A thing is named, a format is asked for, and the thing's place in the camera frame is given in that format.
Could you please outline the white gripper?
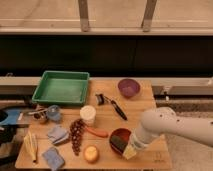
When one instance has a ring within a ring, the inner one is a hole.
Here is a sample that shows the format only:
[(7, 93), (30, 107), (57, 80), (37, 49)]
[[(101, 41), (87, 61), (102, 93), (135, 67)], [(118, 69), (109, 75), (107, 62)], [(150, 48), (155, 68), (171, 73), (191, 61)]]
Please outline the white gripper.
[(143, 143), (140, 141), (137, 137), (136, 134), (131, 134), (129, 137), (129, 144), (137, 151), (143, 150), (148, 147), (146, 143)]

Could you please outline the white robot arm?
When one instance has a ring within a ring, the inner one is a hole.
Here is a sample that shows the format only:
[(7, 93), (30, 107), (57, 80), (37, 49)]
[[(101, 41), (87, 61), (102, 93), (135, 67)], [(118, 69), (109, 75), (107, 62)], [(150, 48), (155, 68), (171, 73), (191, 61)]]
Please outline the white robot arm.
[(174, 134), (213, 147), (213, 118), (177, 116), (170, 107), (148, 109), (141, 113), (129, 143), (135, 150), (142, 150), (161, 134)]

